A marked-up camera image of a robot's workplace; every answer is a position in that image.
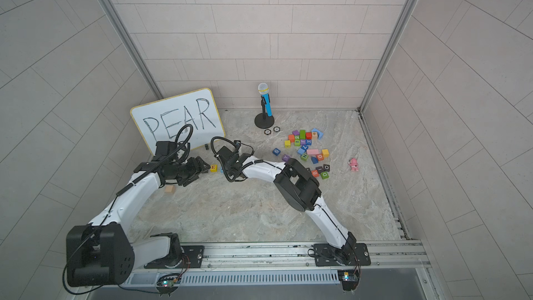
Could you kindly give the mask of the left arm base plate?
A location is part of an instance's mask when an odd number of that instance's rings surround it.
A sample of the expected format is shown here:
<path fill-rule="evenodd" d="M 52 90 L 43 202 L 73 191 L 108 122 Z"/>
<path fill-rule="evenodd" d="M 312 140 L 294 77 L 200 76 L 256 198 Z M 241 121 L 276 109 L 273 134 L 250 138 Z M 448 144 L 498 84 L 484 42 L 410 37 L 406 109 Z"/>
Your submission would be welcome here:
<path fill-rule="evenodd" d="M 144 269 L 197 269 L 202 265 L 204 251 L 205 247 L 201 245 L 182 246 L 179 258 L 169 254 L 164 258 L 147 263 Z"/>

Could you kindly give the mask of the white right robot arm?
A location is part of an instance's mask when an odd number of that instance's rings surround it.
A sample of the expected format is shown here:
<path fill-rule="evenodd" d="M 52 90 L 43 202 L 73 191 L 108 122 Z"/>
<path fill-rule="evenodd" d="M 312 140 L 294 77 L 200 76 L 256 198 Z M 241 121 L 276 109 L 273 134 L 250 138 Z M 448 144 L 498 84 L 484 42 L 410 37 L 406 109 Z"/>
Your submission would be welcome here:
<path fill-rule="evenodd" d="M 257 158 L 253 153 L 240 154 L 241 142 L 215 136 L 210 141 L 214 157 L 220 162 L 228 182 L 260 179 L 274 184 L 285 201 L 295 210 L 308 215 L 319 227 L 340 264 L 356 266 L 357 240 L 327 206 L 319 189 L 319 182 L 296 159 L 271 162 Z"/>

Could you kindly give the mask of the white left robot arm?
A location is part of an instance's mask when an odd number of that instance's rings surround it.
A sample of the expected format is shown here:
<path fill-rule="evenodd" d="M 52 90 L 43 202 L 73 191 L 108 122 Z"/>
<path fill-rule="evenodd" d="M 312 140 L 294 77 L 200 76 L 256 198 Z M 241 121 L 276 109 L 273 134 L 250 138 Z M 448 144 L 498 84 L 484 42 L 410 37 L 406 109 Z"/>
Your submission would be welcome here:
<path fill-rule="evenodd" d="M 190 144 L 158 142 L 150 162 L 140 163 L 109 206 L 66 237 L 63 283 L 68 287 L 120 285 L 137 268 L 175 268 L 185 254 L 176 233 L 129 240 L 127 233 L 148 198 L 166 184 L 187 186 L 210 169 L 190 156 Z"/>

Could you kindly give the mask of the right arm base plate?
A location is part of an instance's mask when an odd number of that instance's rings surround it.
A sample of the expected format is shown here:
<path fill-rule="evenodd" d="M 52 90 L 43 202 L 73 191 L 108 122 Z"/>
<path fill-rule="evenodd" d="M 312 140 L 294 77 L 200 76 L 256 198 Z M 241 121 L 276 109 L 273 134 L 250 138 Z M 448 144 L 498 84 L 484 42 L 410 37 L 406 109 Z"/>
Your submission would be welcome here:
<path fill-rule="evenodd" d="M 369 266 L 371 259 L 365 243 L 356 243 L 353 249 L 342 250 L 329 244 L 314 244 L 308 250 L 309 257 L 318 267 Z"/>

